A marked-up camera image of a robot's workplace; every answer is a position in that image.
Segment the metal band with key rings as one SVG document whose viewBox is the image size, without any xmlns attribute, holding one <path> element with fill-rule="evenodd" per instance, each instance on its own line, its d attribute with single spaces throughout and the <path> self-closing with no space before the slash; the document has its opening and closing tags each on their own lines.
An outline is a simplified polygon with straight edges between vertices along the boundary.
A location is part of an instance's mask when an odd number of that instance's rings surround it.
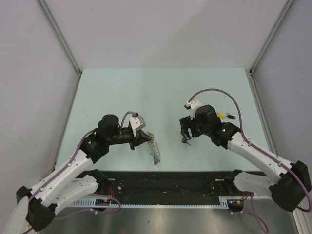
<svg viewBox="0 0 312 234">
<path fill-rule="evenodd" d="M 160 161 L 161 161 L 161 158 L 160 158 L 160 150 L 159 150 L 158 143 L 155 141 L 155 136 L 154 136 L 153 133 L 147 132 L 147 134 L 149 134 L 152 137 L 152 140 L 148 142 L 149 148 L 150 148 L 149 150 L 153 151 L 153 155 L 151 155 L 151 156 L 153 158 L 156 157 L 157 158 L 157 162 L 159 164 Z"/>
</svg>

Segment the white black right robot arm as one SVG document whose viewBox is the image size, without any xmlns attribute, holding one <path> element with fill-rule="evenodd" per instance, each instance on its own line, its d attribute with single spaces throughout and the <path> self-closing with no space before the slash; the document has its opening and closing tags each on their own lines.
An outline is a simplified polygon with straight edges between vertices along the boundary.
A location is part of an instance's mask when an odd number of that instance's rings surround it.
<svg viewBox="0 0 312 234">
<path fill-rule="evenodd" d="M 271 197 L 280 208 L 288 212 L 299 207 L 312 189 L 306 164 L 300 160 L 293 163 L 253 143 L 243 136 L 239 127 L 221 121 L 211 105 L 193 100 L 184 107 L 190 110 L 190 114 L 179 121 L 183 143 L 199 136 L 208 136 L 216 146 L 242 156 L 264 173 L 252 175 L 234 170 L 225 179 L 225 191 L 229 195 L 237 195 L 241 191 L 252 192 Z"/>
</svg>

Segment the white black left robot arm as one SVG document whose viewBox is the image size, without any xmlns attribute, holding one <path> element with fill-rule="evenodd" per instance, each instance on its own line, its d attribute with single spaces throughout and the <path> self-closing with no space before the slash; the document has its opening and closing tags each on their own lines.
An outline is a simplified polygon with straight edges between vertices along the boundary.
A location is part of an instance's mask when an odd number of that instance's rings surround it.
<svg viewBox="0 0 312 234">
<path fill-rule="evenodd" d="M 46 228 L 55 216 L 72 202 L 89 194 L 104 194 L 108 189 L 108 178 L 99 170 L 90 171 L 80 182 L 73 180 L 90 169 L 109 152 L 112 145 L 128 143 L 131 150 L 151 141 L 143 131 L 144 118 L 132 113 L 127 127 L 117 116 L 104 115 L 97 127 L 87 132 L 80 140 L 75 152 L 59 168 L 31 188 L 20 187 L 16 192 L 17 202 L 28 198 L 25 221 L 36 232 Z"/>
</svg>

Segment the silver key with blue tag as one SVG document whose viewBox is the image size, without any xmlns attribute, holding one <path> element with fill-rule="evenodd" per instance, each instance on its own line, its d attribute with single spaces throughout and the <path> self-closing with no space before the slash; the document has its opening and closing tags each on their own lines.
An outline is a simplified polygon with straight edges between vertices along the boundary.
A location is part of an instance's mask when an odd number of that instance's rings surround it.
<svg viewBox="0 0 312 234">
<path fill-rule="evenodd" d="M 182 139 L 182 143 L 183 144 L 187 144 L 188 146 L 191 146 L 191 143 L 189 142 L 189 138 L 187 138 L 187 137 L 184 137 L 183 139 Z"/>
</svg>

